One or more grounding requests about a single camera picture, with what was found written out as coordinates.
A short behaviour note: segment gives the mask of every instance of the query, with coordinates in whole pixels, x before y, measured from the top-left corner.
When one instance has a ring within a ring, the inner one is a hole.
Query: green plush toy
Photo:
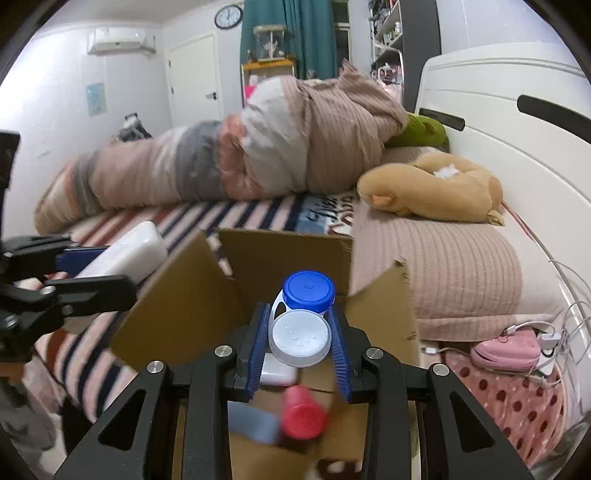
[[[437,120],[408,114],[408,125],[400,135],[390,138],[386,147],[441,147],[447,141],[445,127]]]

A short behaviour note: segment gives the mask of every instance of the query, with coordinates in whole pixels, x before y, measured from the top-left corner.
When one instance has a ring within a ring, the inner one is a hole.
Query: white headboard
[[[456,127],[446,126],[450,151],[492,171],[544,249],[591,284],[591,85],[568,49],[507,43],[430,59],[419,112]],[[589,301],[565,273],[576,297]],[[591,382],[583,396],[591,408]]]

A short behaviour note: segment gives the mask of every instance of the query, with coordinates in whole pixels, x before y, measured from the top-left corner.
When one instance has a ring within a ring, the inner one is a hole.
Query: blue cap
[[[321,313],[335,302],[335,286],[329,277],[320,272],[302,270],[285,280],[283,299],[291,309]]]

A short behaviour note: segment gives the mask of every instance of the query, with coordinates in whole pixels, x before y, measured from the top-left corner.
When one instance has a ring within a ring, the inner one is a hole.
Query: pink case
[[[529,371],[537,365],[540,353],[532,328],[477,343],[470,349],[475,365],[509,372]]]

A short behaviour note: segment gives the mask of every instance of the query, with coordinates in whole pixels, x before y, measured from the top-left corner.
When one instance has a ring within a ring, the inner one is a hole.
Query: white door
[[[213,34],[168,51],[168,84],[175,127],[222,119]]]

